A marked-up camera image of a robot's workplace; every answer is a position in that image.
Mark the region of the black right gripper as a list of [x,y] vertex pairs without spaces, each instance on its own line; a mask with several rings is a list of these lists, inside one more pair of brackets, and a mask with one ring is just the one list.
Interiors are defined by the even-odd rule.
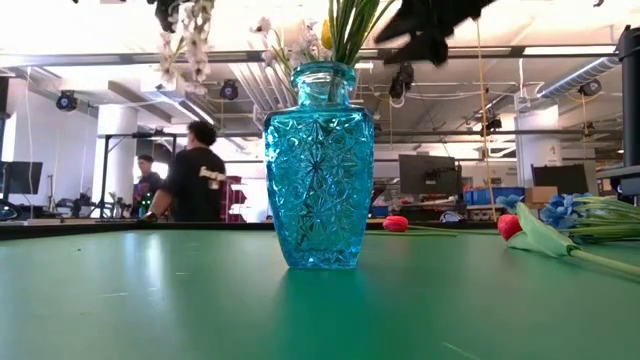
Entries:
[[409,14],[396,14],[376,35],[380,44],[402,35],[409,41],[384,59],[385,64],[428,61],[436,67],[447,62],[448,44],[437,31],[452,33],[468,18],[477,20],[482,10],[495,0],[407,0]]

